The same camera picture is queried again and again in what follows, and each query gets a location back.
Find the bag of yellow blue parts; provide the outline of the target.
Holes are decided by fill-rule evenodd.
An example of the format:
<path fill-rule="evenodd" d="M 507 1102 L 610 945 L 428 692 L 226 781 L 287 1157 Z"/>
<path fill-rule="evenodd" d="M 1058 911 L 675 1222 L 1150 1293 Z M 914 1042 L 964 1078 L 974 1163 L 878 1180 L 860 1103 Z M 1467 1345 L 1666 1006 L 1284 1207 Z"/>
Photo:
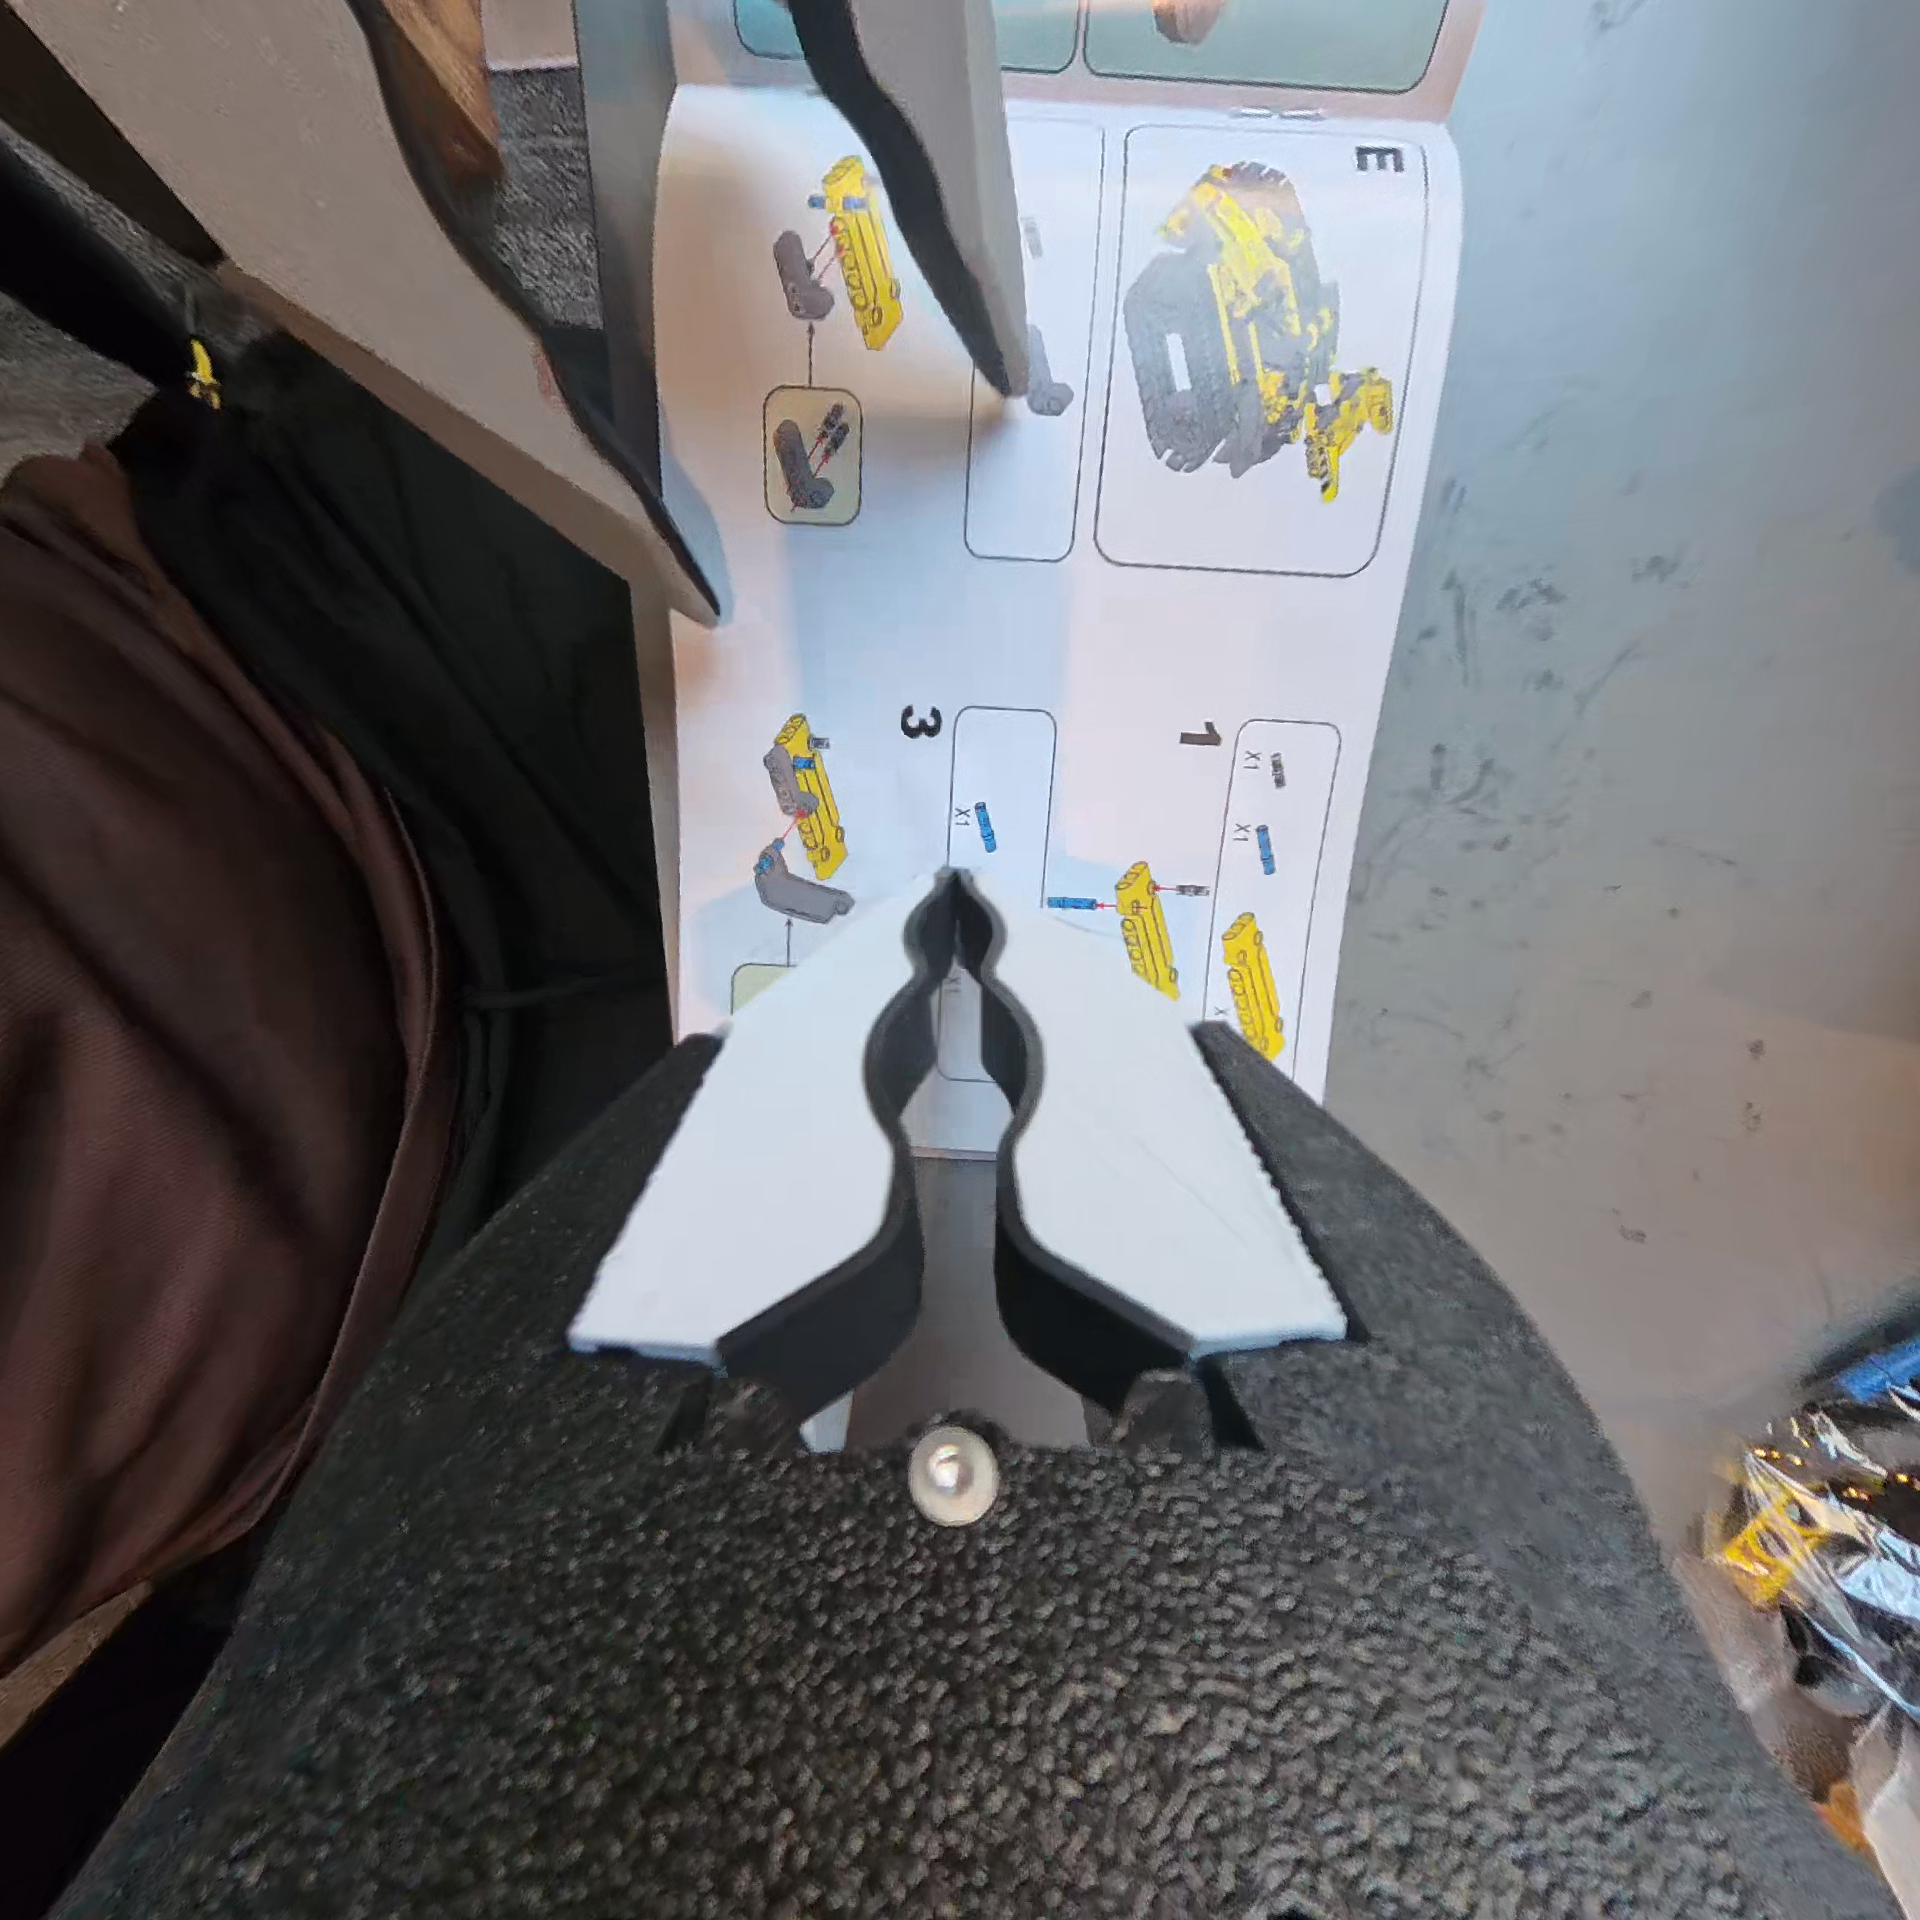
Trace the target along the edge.
<path fill-rule="evenodd" d="M 1684 1572 L 1755 1732 L 1915 1914 L 1915 1307 L 1842 1342 L 1735 1441 Z"/>

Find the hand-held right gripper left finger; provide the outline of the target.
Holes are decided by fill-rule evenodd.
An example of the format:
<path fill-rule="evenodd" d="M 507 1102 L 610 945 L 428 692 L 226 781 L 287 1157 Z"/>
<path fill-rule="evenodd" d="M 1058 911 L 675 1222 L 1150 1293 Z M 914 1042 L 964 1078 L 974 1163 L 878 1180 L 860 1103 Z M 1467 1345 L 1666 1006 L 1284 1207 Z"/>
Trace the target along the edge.
<path fill-rule="evenodd" d="M 810 1450 L 920 1313 L 904 1110 L 938 1062 L 955 875 L 870 902 L 738 1012 L 568 1325 L 763 1388 Z"/>

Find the person's brown sweater torso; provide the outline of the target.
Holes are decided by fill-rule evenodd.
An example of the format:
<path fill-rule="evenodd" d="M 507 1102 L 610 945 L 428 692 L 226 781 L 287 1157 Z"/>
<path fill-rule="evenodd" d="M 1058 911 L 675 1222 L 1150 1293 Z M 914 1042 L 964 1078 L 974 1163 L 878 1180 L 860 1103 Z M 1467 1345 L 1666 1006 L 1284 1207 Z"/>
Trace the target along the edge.
<path fill-rule="evenodd" d="M 3 501 L 3 1665 L 263 1522 L 418 1271 L 458 1070 L 388 797 L 103 443 Z"/>

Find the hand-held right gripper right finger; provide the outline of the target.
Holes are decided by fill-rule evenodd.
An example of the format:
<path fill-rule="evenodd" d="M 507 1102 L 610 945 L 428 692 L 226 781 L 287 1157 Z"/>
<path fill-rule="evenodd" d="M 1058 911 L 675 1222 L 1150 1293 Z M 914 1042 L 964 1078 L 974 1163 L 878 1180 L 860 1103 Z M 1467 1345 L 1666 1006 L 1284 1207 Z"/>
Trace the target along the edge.
<path fill-rule="evenodd" d="M 1338 1287 L 1178 1006 L 991 873 L 959 870 L 950 902 L 1011 1109 L 995 1287 L 1019 1351 L 1119 1405 L 1147 1374 L 1346 1340 Z"/>

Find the grey desk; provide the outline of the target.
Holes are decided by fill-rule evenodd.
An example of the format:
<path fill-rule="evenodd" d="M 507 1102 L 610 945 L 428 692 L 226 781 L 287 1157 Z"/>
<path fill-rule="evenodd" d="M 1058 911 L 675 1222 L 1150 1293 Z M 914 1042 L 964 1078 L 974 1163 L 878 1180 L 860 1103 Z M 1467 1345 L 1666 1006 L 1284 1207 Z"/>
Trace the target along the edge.
<path fill-rule="evenodd" d="M 646 258 L 664 114 L 587 17 Z M 1318 1094 L 1666 1548 L 1915 1291 L 1915 5 L 1483 5 Z"/>

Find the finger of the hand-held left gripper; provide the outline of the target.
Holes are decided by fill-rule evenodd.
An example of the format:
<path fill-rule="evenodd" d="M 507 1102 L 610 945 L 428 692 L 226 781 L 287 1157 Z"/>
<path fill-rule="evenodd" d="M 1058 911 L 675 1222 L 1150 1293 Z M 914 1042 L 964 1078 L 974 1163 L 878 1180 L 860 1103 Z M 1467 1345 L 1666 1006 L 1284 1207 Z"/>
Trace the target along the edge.
<path fill-rule="evenodd" d="M 900 235 L 966 349 L 1026 396 L 1022 229 L 987 3 L 792 3 L 802 58 L 878 163 Z"/>
<path fill-rule="evenodd" d="M 395 125 L 372 5 L 27 3 L 15 17 L 221 251 L 221 282 L 590 558 L 714 582 L 556 331 Z"/>

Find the person's legs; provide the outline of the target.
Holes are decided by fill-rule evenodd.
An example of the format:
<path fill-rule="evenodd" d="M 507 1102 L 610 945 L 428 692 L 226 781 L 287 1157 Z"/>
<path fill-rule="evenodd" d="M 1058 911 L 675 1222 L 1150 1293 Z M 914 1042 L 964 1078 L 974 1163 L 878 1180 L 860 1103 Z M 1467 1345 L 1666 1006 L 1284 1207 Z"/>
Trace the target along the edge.
<path fill-rule="evenodd" d="M 155 561 L 398 806 L 448 949 L 448 1257 L 670 1042 L 631 593 L 284 337 L 112 443 Z"/>

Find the white instruction booklet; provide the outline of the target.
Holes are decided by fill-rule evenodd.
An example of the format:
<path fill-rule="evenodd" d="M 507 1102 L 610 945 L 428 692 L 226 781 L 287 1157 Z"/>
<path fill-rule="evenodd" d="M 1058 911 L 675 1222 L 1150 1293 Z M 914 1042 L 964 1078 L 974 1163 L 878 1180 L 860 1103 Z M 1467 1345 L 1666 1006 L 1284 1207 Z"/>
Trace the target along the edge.
<path fill-rule="evenodd" d="M 1014 396 L 800 5 L 664 12 L 679 1029 L 955 866 L 1318 1094 L 1483 5 L 991 5 Z"/>

